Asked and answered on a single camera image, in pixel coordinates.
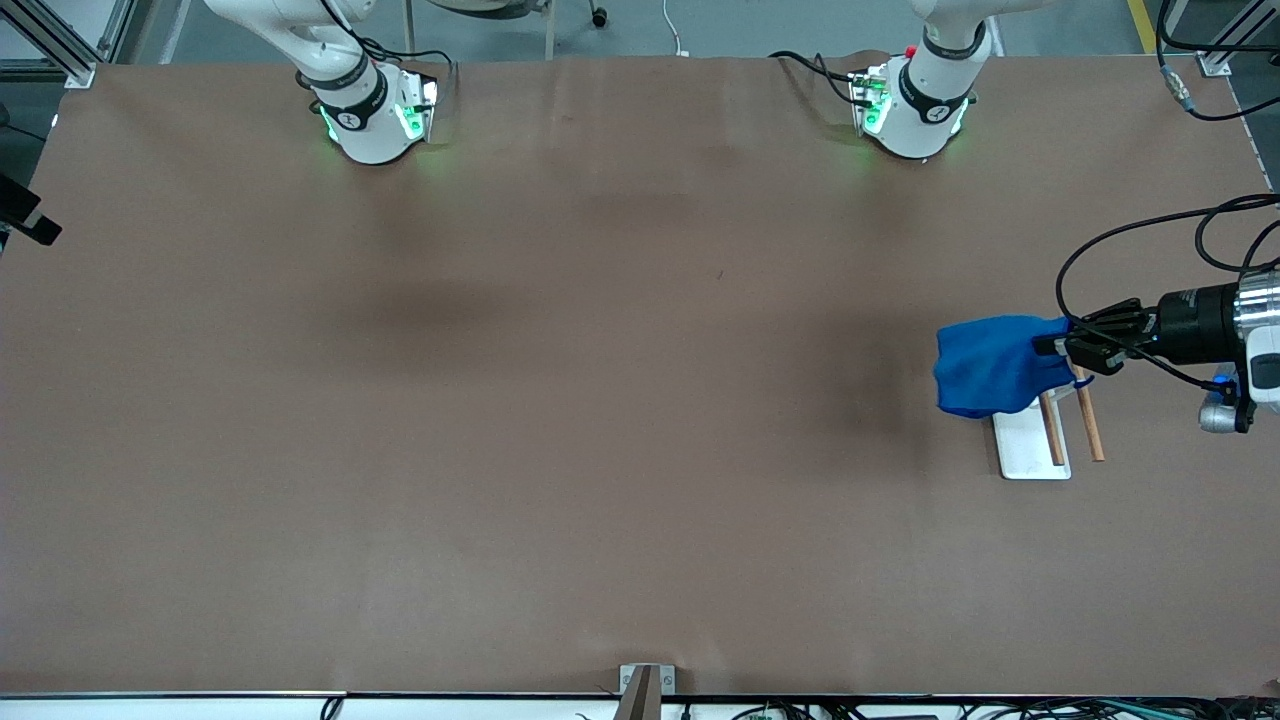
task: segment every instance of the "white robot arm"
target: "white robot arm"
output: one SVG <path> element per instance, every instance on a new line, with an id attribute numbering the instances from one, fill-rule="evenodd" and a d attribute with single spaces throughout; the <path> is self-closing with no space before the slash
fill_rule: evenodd
<path id="1" fill-rule="evenodd" d="M 960 131 L 973 81 L 991 56 L 987 18 L 1056 0 L 909 0 L 924 20 L 915 54 L 896 56 L 855 78 L 861 132 L 890 152 L 928 158 Z"/>
<path id="2" fill-rule="evenodd" d="M 205 1 L 298 67 L 329 137 L 352 160 L 389 163 L 430 131 L 434 79 L 371 59 L 346 24 L 367 17 L 375 0 Z"/>

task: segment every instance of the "black cable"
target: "black cable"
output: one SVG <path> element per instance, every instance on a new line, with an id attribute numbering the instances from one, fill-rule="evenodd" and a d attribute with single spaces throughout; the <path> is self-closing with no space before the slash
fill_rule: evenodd
<path id="1" fill-rule="evenodd" d="M 325 700 L 324 705 L 320 706 L 320 720 L 334 720 L 338 717 L 338 712 L 342 711 L 342 701 L 343 698 L 340 697 L 330 697 Z"/>
<path id="2" fill-rule="evenodd" d="M 964 710 L 964 706 L 961 705 L 960 708 L 964 710 L 964 712 L 960 714 L 960 717 L 957 717 L 956 720 L 969 720 L 970 715 L 973 715 L 978 710 L 982 710 L 983 707 L 988 707 L 988 706 L 992 706 L 992 705 L 1010 706 L 1010 707 L 1012 707 L 1015 710 L 1018 710 L 1019 707 L 1021 707 L 1021 706 L 1015 706 L 1015 705 L 1010 705 L 1007 702 L 1001 702 L 1001 701 L 991 701 L 991 702 L 987 702 L 984 705 L 974 705 L 974 706 L 970 706 L 968 710 Z"/>
<path id="3" fill-rule="evenodd" d="M 333 19 L 333 22 L 337 23 L 337 26 L 342 28 L 343 32 L 351 36 L 351 38 L 356 41 L 356 45 L 358 45 L 360 49 L 364 50 L 365 54 L 372 58 L 374 60 L 379 60 L 383 63 L 387 61 L 399 63 L 401 60 L 413 60 L 419 58 L 435 56 L 443 59 L 444 63 L 449 67 L 448 79 L 452 79 L 457 74 L 457 67 L 458 67 L 457 63 L 454 63 L 453 58 L 451 58 L 449 54 L 445 53 L 444 50 L 422 50 L 419 53 L 399 53 L 396 50 L 388 50 L 387 47 L 383 46 L 381 42 L 378 42 L 376 40 L 357 33 L 356 28 L 353 28 L 351 23 L 348 23 L 346 19 L 338 15 L 338 12 L 333 9 L 333 5 L 329 3 L 329 0 L 320 0 L 320 4 L 324 6 L 325 13 L 329 14 L 329 18 Z"/>
<path id="4" fill-rule="evenodd" d="M 1213 218 L 1219 217 L 1221 213 L 1254 210 L 1257 208 L 1266 208 L 1267 205 L 1275 205 L 1276 202 L 1280 202 L 1280 195 L 1270 192 L 1260 192 L 1256 195 L 1242 195 L 1240 197 L 1233 197 L 1231 200 L 1228 200 L 1226 202 L 1219 205 L 1217 208 L 1213 208 L 1213 210 L 1207 213 L 1196 225 L 1196 254 L 1201 256 L 1201 260 L 1204 260 L 1211 266 L 1217 268 L 1219 270 L 1225 270 L 1228 273 L 1248 273 L 1253 270 L 1268 269 L 1266 265 L 1251 266 L 1249 263 L 1253 261 L 1253 255 L 1257 252 L 1257 249 L 1262 246 L 1262 243 L 1266 241 L 1271 231 L 1275 229 L 1274 224 L 1263 229 L 1260 233 L 1260 236 L 1253 241 L 1254 245 L 1249 246 L 1249 251 L 1245 255 L 1245 260 L 1242 265 L 1231 265 L 1229 263 L 1219 260 L 1217 258 L 1213 258 L 1204 247 L 1204 231 L 1208 228 L 1208 224 L 1213 222 Z"/>
<path id="5" fill-rule="evenodd" d="M 1148 707 L 1148 708 L 1152 708 L 1152 710 L 1165 710 L 1165 711 L 1169 711 L 1169 710 L 1188 710 L 1188 711 L 1190 711 L 1192 717 L 1196 717 L 1197 720 L 1213 720 L 1213 716 L 1207 710 L 1204 710 L 1204 702 L 1206 701 L 1201 701 L 1201 705 L 1196 705 L 1193 702 L 1188 702 L 1185 700 L 1176 700 L 1176 698 L 1166 698 L 1166 697 L 1147 698 L 1147 697 L 1139 697 L 1139 698 L 1134 698 L 1134 701 L 1133 701 L 1132 705 L 1137 705 L 1139 707 Z"/>
<path id="6" fill-rule="evenodd" d="M 1261 202 L 1261 199 L 1267 199 L 1267 201 L 1266 202 Z M 1245 196 L 1242 196 L 1242 197 L 1235 197 L 1235 199 L 1228 200 L 1226 202 L 1222 202 L 1221 205 L 1215 205 L 1213 208 L 1199 208 L 1197 210 L 1184 210 L 1181 213 L 1170 213 L 1167 215 L 1160 215 L 1160 217 L 1156 217 L 1156 218 L 1147 218 L 1146 220 L 1137 220 L 1137 222 L 1133 222 L 1133 223 L 1129 223 L 1129 224 L 1125 224 L 1125 225 L 1120 225 L 1117 228 L 1112 228 L 1112 229 L 1110 229 L 1110 231 L 1107 231 L 1107 232 L 1105 232 L 1105 233 L 1094 237 L 1093 240 L 1089 240 L 1088 242 L 1085 242 L 1080 247 L 1078 247 L 1074 252 L 1071 252 L 1070 256 L 1068 256 L 1066 261 L 1062 263 L 1062 266 L 1057 272 L 1057 278 L 1053 281 L 1053 295 L 1055 295 L 1055 299 L 1057 300 L 1057 307 L 1062 313 L 1062 315 L 1065 315 L 1071 322 L 1071 324 L 1074 327 L 1078 327 L 1078 328 L 1088 332 L 1089 334 L 1100 337 L 1100 338 L 1102 338 L 1102 340 L 1105 340 L 1105 341 L 1115 345 L 1116 347 L 1120 347 L 1120 348 L 1125 350 L 1126 352 L 1129 352 L 1133 356 L 1142 357 L 1143 360 L 1147 360 L 1152 365 L 1155 365 L 1155 366 L 1160 368 L 1161 370 L 1164 370 L 1165 373 L 1169 373 L 1170 375 L 1172 375 L 1172 377 L 1183 380 L 1184 383 L 1196 386 L 1196 387 L 1198 387 L 1198 388 L 1201 388 L 1203 391 L 1211 391 L 1211 392 L 1219 392 L 1219 393 L 1225 393 L 1229 389 L 1234 389 L 1234 386 L 1231 383 L 1216 383 L 1216 382 L 1212 382 L 1212 380 L 1201 380 L 1198 378 L 1193 378 L 1192 375 L 1188 375 L 1187 373 L 1179 370 L 1178 368 L 1174 368 L 1172 365 L 1170 365 L 1165 360 L 1161 360 L 1161 359 L 1156 357 L 1155 355 L 1147 352 L 1146 350 L 1143 350 L 1140 347 L 1137 347 L 1135 345 L 1133 345 L 1130 342 L 1125 342 L 1125 341 L 1121 341 L 1119 338 L 1111 337 L 1110 334 L 1107 334 L 1106 332 L 1098 329 L 1093 324 L 1087 323 L 1084 319 L 1082 319 L 1078 315 L 1075 315 L 1074 313 L 1071 313 L 1071 310 L 1066 306 L 1066 297 L 1065 297 L 1065 293 L 1062 291 L 1062 286 L 1064 286 L 1064 283 L 1066 281 L 1068 272 L 1070 272 L 1071 266 L 1075 265 L 1076 260 L 1079 260 L 1080 256 L 1083 256 L 1085 252 L 1088 252 L 1093 247 L 1101 245 L 1102 242 L 1105 242 L 1105 241 L 1107 241 L 1107 240 L 1110 240 L 1110 238 L 1112 238 L 1112 237 L 1115 237 L 1117 234 L 1123 234 L 1123 233 L 1126 233 L 1129 231 L 1135 231 L 1135 229 L 1140 229 L 1140 228 L 1146 228 L 1146 227 L 1151 227 L 1151 225 L 1158 225 L 1158 224 L 1162 224 L 1162 223 L 1171 223 L 1171 222 L 1175 222 L 1175 220 L 1185 220 L 1185 219 L 1189 219 L 1189 218 L 1202 218 L 1202 217 L 1210 215 L 1211 213 L 1216 215 L 1216 214 L 1220 214 L 1220 213 L 1236 213 L 1236 211 L 1240 211 L 1240 210 L 1252 210 L 1254 208 L 1261 208 L 1261 206 L 1263 206 L 1266 204 L 1275 204 L 1277 201 L 1280 201 L 1280 195 L 1275 195 L 1275 193 L 1245 195 Z M 1009 711 L 997 712 L 995 716 L 987 717 L 986 720 L 998 720 L 1001 716 L 1007 715 L 1007 714 L 1009 714 Z"/>
<path id="7" fill-rule="evenodd" d="M 804 65 L 805 69 L 808 69 L 812 73 L 824 74 L 824 70 L 822 68 L 819 68 L 814 61 L 809 60 L 808 58 L 805 58 L 799 53 L 792 53 L 790 50 L 778 50 L 777 53 L 771 53 L 769 58 L 785 58 L 787 60 L 795 60 L 796 63 Z M 826 74 L 831 79 L 842 79 L 846 82 L 849 81 L 849 76 L 844 73 L 832 73 L 831 70 L 826 70 Z"/>
<path id="8" fill-rule="evenodd" d="M 744 710 L 742 712 L 739 712 L 737 715 L 730 717 L 730 720 L 745 720 L 746 717 L 750 717 L 751 715 L 755 715 L 756 712 L 768 712 L 768 711 L 769 711 L 769 706 L 768 705 L 762 705 L 759 707 L 753 707 L 751 710 Z"/>
<path id="9" fill-rule="evenodd" d="M 817 717 L 813 716 L 813 714 L 809 712 L 808 705 L 804 707 L 797 707 L 790 703 L 783 703 L 783 705 L 786 706 L 786 711 L 791 712 L 796 720 L 818 720 Z"/>
<path id="10" fill-rule="evenodd" d="M 872 102 L 869 100 L 858 100 L 855 97 L 845 95 L 840 90 L 840 86 L 836 85 L 836 79 L 831 77 L 831 70 L 827 69 L 827 61 L 822 59 L 822 54 L 820 53 L 815 54 L 813 56 L 813 61 L 818 63 L 818 67 L 822 68 L 822 74 L 823 74 L 823 77 L 827 78 L 827 85 L 831 86 L 831 91 L 835 92 L 837 97 L 840 97 L 845 102 L 849 102 L 850 105 L 855 105 L 858 108 L 870 108 L 872 106 Z"/>
<path id="11" fill-rule="evenodd" d="M 1194 109 L 1193 110 L 1188 110 L 1187 114 L 1190 115 L 1190 117 L 1193 117 L 1193 118 L 1196 118 L 1197 120 L 1207 120 L 1207 122 L 1212 123 L 1212 122 L 1217 122 L 1217 120 L 1234 120 L 1236 118 L 1243 118 L 1245 115 L 1252 115 L 1253 113 L 1257 113 L 1258 110 L 1265 110 L 1265 109 L 1267 109 L 1267 108 L 1270 108 L 1272 105 L 1276 105 L 1276 104 L 1280 104 L 1280 95 L 1277 95 L 1277 96 L 1275 96 L 1271 100 L 1267 100 L 1265 102 L 1258 102 L 1257 105 L 1252 105 L 1249 108 L 1244 108 L 1243 110 L 1236 110 L 1234 113 L 1228 113 L 1225 115 L 1206 115 L 1206 114 L 1201 113 L 1199 110 L 1194 110 Z"/>
<path id="12" fill-rule="evenodd" d="M 1170 47 L 1176 47 L 1179 50 L 1198 50 L 1202 53 L 1280 53 L 1280 46 L 1268 45 L 1222 45 L 1222 44 L 1201 44 L 1201 42 L 1183 42 L 1174 40 L 1169 35 L 1169 6 L 1172 0 L 1161 0 L 1160 10 L 1156 13 L 1156 61 L 1164 70 L 1167 68 L 1165 63 L 1165 45 Z M 1197 120 L 1206 122 L 1220 122 L 1220 120 L 1234 120 L 1263 110 L 1272 105 L 1280 104 L 1280 95 L 1272 97 L 1271 100 L 1265 100 L 1257 105 L 1249 108 L 1243 108 L 1234 113 L 1226 113 L 1222 115 L 1206 115 L 1196 109 L 1194 105 L 1184 106 L 1187 114 L 1196 118 Z"/>
<path id="13" fill-rule="evenodd" d="M 5 124 L 5 126 L 0 126 L 0 127 L 12 129 L 13 132 L 15 132 L 18 135 L 26 135 L 27 137 L 29 137 L 32 140 L 38 140 L 41 142 L 46 142 L 49 140 L 47 137 L 44 137 L 41 135 L 36 135 L 36 133 L 31 132 L 29 129 L 23 129 L 23 128 L 18 127 L 18 126 Z"/>
<path id="14" fill-rule="evenodd" d="M 827 715 L 831 715 L 832 720 L 854 720 L 852 715 L 842 705 L 819 703 L 818 707 Z"/>
<path id="15" fill-rule="evenodd" d="M 867 100 L 858 100 L 858 99 L 855 99 L 855 97 L 852 97 L 850 95 L 845 95 L 845 92 L 842 90 L 840 90 L 840 86 L 836 85 L 836 81 L 838 79 L 841 82 L 849 82 L 849 74 L 847 73 L 836 73 L 836 72 L 832 72 L 831 68 L 827 67 L 827 60 L 823 59 L 823 56 L 822 56 L 820 53 L 815 54 L 813 56 L 813 61 L 809 61 L 803 55 L 799 55 L 799 54 L 792 53 L 790 50 L 778 50 L 777 53 L 771 54 L 769 58 L 786 58 L 786 59 L 790 59 L 790 60 L 795 60 L 795 61 L 800 63 L 801 65 L 804 65 L 804 68 L 806 70 L 817 73 L 817 74 L 827 78 L 827 85 L 831 86 L 831 91 L 835 92 L 836 96 L 840 97 L 841 100 L 844 100 L 845 102 L 849 102 L 850 105 L 855 105 L 858 108 L 870 108 L 872 106 L 872 104 L 869 101 L 867 101 Z"/>
<path id="16" fill-rule="evenodd" d="M 1169 35 L 1169 26 L 1166 19 L 1169 18 L 1169 6 L 1172 0 L 1161 0 L 1160 12 L 1157 13 L 1158 22 L 1156 23 L 1156 40 L 1162 40 L 1170 47 L 1176 47 L 1178 50 L 1198 50 L 1201 53 L 1280 53 L 1280 45 L 1228 45 L 1222 42 L 1185 42 L 1181 40 L 1174 40 Z M 1160 44 L 1156 44 L 1156 49 L 1160 49 Z"/>
<path id="17" fill-rule="evenodd" d="M 856 705 L 841 705 L 840 707 L 846 715 L 855 717 L 856 720 L 867 720 L 867 716 L 858 710 Z"/>

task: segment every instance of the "green led light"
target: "green led light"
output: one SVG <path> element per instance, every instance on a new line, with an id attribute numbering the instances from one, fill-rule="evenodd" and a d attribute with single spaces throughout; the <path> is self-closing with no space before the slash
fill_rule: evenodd
<path id="1" fill-rule="evenodd" d="M 892 97 L 890 94 L 881 94 L 877 99 L 876 105 L 867 110 L 867 119 L 863 122 L 863 129 L 876 135 L 884 127 L 884 118 L 888 115 L 888 108 L 891 105 Z"/>
<path id="2" fill-rule="evenodd" d="M 320 117 L 324 118 L 324 124 L 329 128 L 329 140 L 338 142 L 338 131 L 333 129 L 333 120 L 329 119 L 329 113 L 325 111 L 324 106 L 320 108 Z"/>
<path id="3" fill-rule="evenodd" d="M 964 120 L 964 111 L 969 109 L 969 101 L 965 100 L 960 104 L 960 109 L 956 110 L 956 122 L 951 124 L 951 135 L 960 132 L 960 122 Z"/>
<path id="4" fill-rule="evenodd" d="M 396 106 L 396 115 L 401 120 L 401 126 L 404 128 L 404 136 L 410 140 L 417 140 L 422 137 L 422 114 L 413 108 L 401 108 Z"/>

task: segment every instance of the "wooden chopstick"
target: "wooden chopstick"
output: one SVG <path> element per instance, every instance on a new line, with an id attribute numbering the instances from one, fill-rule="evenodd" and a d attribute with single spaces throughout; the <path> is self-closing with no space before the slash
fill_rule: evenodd
<path id="1" fill-rule="evenodd" d="M 1053 459 L 1053 465 L 1061 468 L 1066 465 L 1066 452 L 1062 451 L 1062 441 L 1057 430 L 1057 415 L 1053 415 L 1052 402 L 1048 392 L 1041 393 L 1041 419 L 1044 420 L 1044 434 L 1048 436 L 1048 454 Z"/>
<path id="2" fill-rule="evenodd" d="M 1075 378 L 1079 380 L 1084 379 L 1084 370 L 1075 366 L 1075 363 L 1068 360 L 1071 365 L 1071 372 L 1075 373 Z M 1084 418 L 1084 434 L 1089 438 L 1089 456 L 1094 462 L 1106 462 L 1107 455 L 1102 451 L 1102 433 L 1098 432 L 1098 418 L 1093 414 L 1093 396 L 1089 395 L 1088 386 L 1078 388 L 1075 396 L 1080 398 L 1080 415 Z"/>

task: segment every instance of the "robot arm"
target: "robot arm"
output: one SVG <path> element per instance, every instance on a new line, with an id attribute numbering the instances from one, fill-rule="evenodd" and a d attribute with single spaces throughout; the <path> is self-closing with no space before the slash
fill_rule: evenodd
<path id="1" fill-rule="evenodd" d="M 1262 406 L 1280 413 L 1280 270 L 1245 274 L 1238 283 L 1170 292 L 1155 307 L 1138 299 L 1082 318 L 1057 337 L 1034 341 L 1039 355 L 1066 355 L 1076 365 L 1114 375 L 1137 356 L 1130 348 L 1174 365 L 1219 363 L 1219 389 L 1201 405 L 1201 428 L 1247 433 Z"/>
<path id="2" fill-rule="evenodd" d="M 969 106 L 973 81 L 991 56 L 987 18 L 1043 8 L 1056 0 L 909 0 L 924 20 L 915 54 L 897 56 L 854 79 L 858 129 L 904 158 L 942 150 Z"/>
<path id="3" fill-rule="evenodd" d="M 992 15 L 1036 10 L 1056 0 L 908 0 L 924 20 L 924 32 L 934 44 L 964 50 L 973 45 L 978 26 Z"/>
<path id="4" fill-rule="evenodd" d="M 205 0 L 209 8 L 274 45 L 320 100 L 329 137 L 352 160 L 383 164 L 430 132 L 434 78 L 369 56 L 349 19 L 376 0 Z"/>

